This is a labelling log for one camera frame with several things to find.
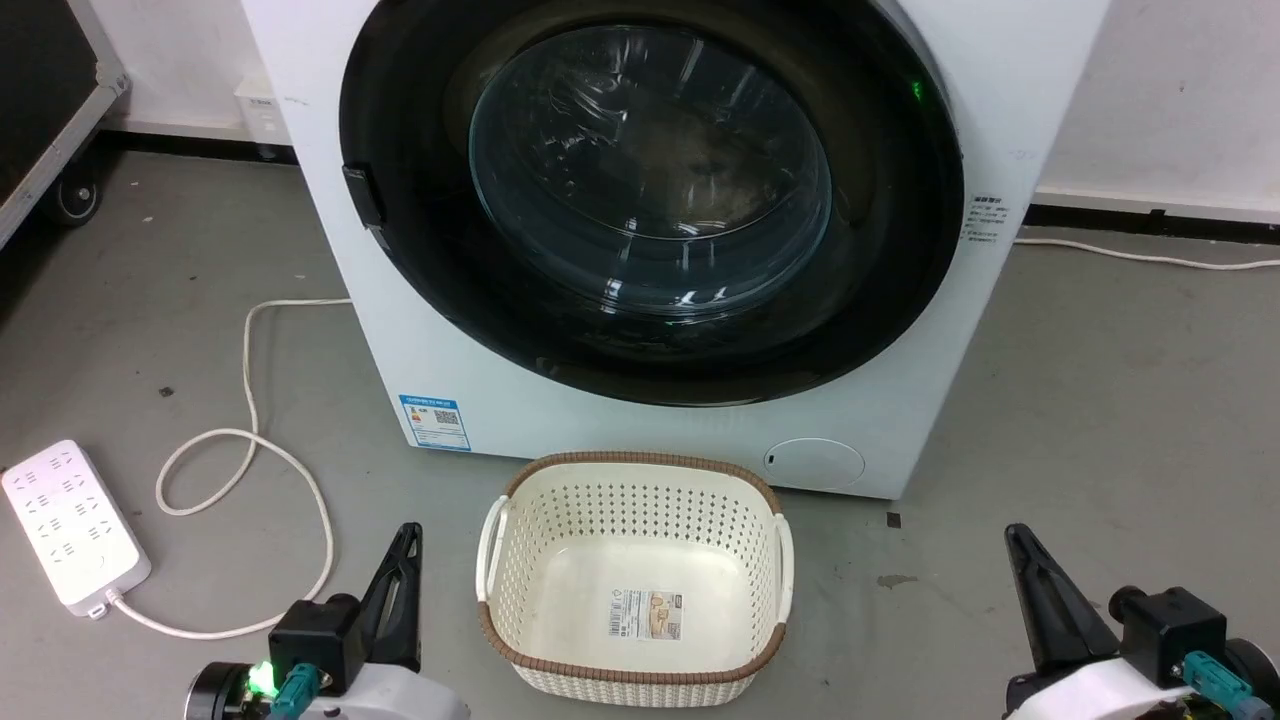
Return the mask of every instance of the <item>barcode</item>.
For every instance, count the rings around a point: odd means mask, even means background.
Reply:
[[[614,600],[609,605],[609,637],[621,638],[622,637],[622,601]]]

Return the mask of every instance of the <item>product label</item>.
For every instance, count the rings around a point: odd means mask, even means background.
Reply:
[[[613,591],[609,637],[678,641],[684,630],[685,596],[662,591]]]
[[[401,406],[419,447],[471,451],[458,404],[439,397],[402,395]]]
[[[1009,223],[1009,205],[995,195],[974,195],[965,211],[960,240],[996,242]]]

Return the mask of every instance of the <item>black baseboard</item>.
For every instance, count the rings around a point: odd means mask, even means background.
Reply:
[[[93,142],[100,147],[118,150],[140,150],[143,152],[164,152],[168,155],[189,155],[193,158],[239,160],[246,163],[270,163],[273,165],[298,164],[298,156],[287,145],[256,145],[236,140],[207,140],[202,137],[178,137],[120,131],[100,132]],[[1280,245],[1280,225],[1178,218],[1166,215],[1164,210],[1121,213],[1119,210],[1085,210],[1080,208],[1059,208],[1055,205],[1032,205],[1027,210],[1023,224]]]

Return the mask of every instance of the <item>power strip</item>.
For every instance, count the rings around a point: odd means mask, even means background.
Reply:
[[[73,615],[106,615],[108,591],[151,574],[133,532],[73,441],[64,439],[0,475],[58,600]]]

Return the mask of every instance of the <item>door glass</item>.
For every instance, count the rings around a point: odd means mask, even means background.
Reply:
[[[516,55],[471,119],[485,211],[604,313],[701,322],[773,296],[813,255],[831,173],[767,72],[675,28],[567,32]]]

